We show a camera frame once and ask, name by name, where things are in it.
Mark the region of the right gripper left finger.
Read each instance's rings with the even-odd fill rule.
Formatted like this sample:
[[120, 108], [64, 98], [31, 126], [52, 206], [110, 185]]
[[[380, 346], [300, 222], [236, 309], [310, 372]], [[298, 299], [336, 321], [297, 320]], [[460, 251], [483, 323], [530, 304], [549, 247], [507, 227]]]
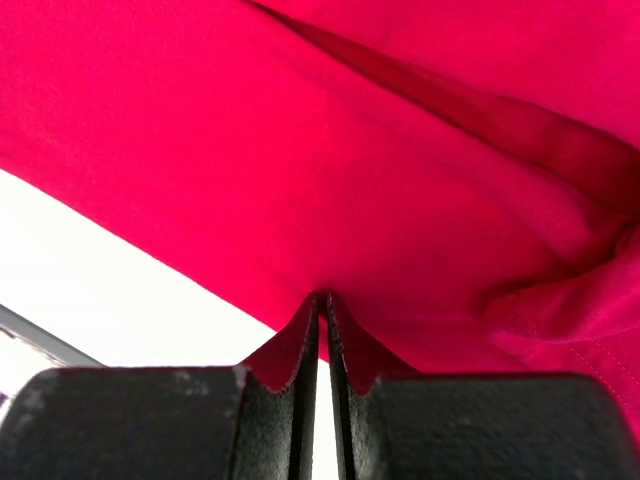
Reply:
[[307, 479], [318, 307], [233, 366], [58, 368], [1, 427], [5, 479]]

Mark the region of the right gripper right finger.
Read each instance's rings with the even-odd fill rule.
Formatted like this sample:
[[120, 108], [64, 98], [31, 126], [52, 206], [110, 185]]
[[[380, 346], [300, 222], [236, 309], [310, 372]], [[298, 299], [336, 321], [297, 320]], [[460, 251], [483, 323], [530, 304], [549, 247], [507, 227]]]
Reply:
[[597, 381], [424, 374], [325, 300], [343, 479], [635, 479], [639, 452]]

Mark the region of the bright red t shirt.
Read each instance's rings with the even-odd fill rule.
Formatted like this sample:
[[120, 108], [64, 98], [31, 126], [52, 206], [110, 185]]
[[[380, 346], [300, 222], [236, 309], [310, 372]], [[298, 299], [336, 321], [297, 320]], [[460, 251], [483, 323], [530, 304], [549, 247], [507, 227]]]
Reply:
[[272, 327], [639, 424], [635, 1], [5, 1], [1, 166]]

